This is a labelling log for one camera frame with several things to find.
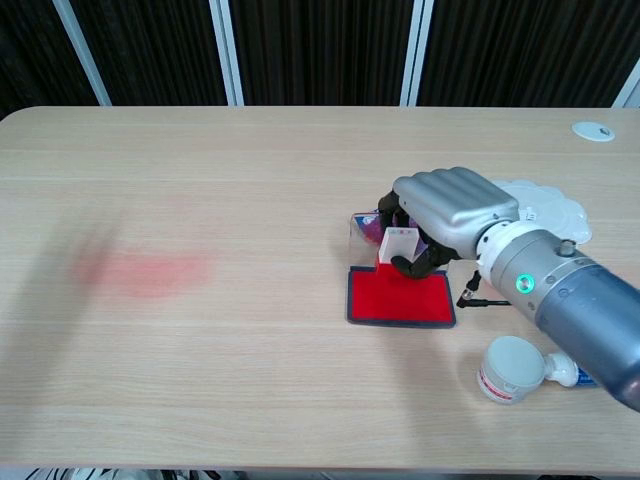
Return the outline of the white partition frame post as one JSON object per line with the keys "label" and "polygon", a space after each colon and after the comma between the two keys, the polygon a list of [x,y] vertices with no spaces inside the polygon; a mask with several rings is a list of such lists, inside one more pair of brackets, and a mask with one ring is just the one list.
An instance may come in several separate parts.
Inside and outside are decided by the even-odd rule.
{"label": "white partition frame post", "polygon": [[112,101],[94,60],[84,32],[70,0],[52,0],[54,8],[72,44],[74,52],[100,106],[111,107]]}
{"label": "white partition frame post", "polygon": [[413,0],[399,105],[415,107],[435,0]]}
{"label": "white partition frame post", "polygon": [[612,108],[638,108],[640,106],[640,58],[627,76]]}
{"label": "white partition frame post", "polygon": [[229,106],[245,105],[229,0],[208,0]]}

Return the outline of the red ink pad box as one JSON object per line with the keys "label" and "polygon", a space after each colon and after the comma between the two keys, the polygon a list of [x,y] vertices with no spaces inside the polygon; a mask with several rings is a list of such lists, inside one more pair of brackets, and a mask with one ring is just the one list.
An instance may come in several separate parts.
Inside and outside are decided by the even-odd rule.
{"label": "red ink pad box", "polygon": [[[412,279],[391,264],[378,263],[385,232],[360,228],[350,219],[347,320],[353,324],[398,328],[451,328],[456,324],[447,273],[437,270]],[[426,250],[420,239],[414,260]]]}

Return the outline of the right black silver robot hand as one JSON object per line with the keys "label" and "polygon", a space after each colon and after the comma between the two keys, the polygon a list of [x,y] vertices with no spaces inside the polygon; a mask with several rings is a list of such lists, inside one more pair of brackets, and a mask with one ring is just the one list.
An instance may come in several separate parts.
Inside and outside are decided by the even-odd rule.
{"label": "right black silver robot hand", "polygon": [[474,260],[481,237],[493,225],[519,219],[518,201],[464,167],[419,172],[396,179],[378,202],[381,228],[414,221],[426,249],[415,260],[391,258],[401,274],[429,276],[452,260]]}

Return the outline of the small red white eraser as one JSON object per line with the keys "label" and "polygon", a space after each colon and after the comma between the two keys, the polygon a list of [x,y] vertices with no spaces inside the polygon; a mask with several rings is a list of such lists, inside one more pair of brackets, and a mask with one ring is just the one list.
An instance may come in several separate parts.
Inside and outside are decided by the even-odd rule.
{"label": "small red white eraser", "polygon": [[378,250],[378,263],[391,264],[397,256],[413,261],[419,240],[417,228],[387,227]]}

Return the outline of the white flower-shaped plastic dish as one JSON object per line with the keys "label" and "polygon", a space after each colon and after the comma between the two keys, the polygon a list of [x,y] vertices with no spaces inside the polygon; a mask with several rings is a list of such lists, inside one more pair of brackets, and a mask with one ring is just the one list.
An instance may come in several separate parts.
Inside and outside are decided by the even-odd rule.
{"label": "white flower-shaped plastic dish", "polygon": [[493,183],[518,201],[521,221],[533,222],[578,245],[592,239],[586,210],[559,189],[528,180],[494,180]]}

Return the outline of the blue white toothpaste tube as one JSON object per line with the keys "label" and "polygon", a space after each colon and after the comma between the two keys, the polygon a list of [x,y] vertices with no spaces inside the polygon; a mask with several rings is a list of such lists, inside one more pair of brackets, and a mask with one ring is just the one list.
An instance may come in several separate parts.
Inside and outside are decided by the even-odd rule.
{"label": "blue white toothpaste tube", "polygon": [[597,387],[594,379],[566,353],[558,351],[543,356],[544,379],[565,388]]}

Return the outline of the white round jar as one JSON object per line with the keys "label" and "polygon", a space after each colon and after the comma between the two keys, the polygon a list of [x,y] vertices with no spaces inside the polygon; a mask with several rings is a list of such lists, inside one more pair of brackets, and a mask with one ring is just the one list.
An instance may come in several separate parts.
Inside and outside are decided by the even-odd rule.
{"label": "white round jar", "polygon": [[545,377],[540,351],[516,336],[494,339],[484,352],[476,379],[481,391],[492,401],[515,404],[535,391]]}

